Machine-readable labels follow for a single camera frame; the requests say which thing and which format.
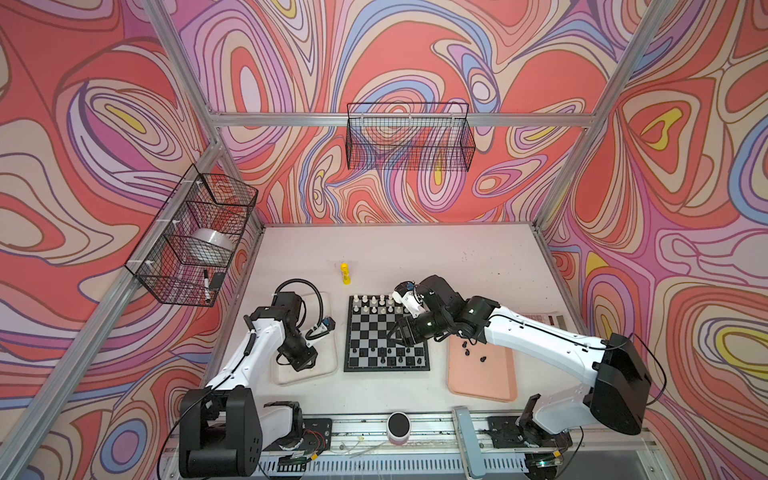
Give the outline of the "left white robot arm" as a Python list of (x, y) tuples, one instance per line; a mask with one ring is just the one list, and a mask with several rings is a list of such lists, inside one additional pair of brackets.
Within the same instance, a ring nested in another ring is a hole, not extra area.
[(296, 293), (274, 294), (269, 306), (245, 317), (246, 335), (219, 374), (185, 394), (178, 421), (182, 478), (248, 477), (265, 448), (302, 445), (306, 429), (299, 404), (258, 406), (256, 393), (274, 356), (282, 356), (296, 372), (315, 366), (317, 350), (299, 329), (304, 312), (305, 302)]

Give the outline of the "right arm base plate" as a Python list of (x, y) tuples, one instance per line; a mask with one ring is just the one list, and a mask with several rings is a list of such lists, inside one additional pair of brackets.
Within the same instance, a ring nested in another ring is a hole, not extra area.
[(555, 448), (567, 450), (573, 446), (573, 440), (568, 431), (551, 434), (533, 421), (533, 409), (537, 405), (540, 394), (532, 395), (519, 416), (489, 416), (488, 429), (495, 448)]

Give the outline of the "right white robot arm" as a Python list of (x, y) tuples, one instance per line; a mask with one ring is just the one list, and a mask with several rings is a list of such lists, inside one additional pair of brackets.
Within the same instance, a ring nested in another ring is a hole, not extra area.
[(393, 329), (405, 346), (456, 336), (521, 352), (578, 380), (570, 389), (528, 399), (516, 421), (526, 442), (539, 445), (592, 424), (631, 436), (641, 432), (651, 377), (631, 338), (569, 333), (483, 296), (465, 299), (438, 275), (404, 281), (391, 296), (407, 313)]

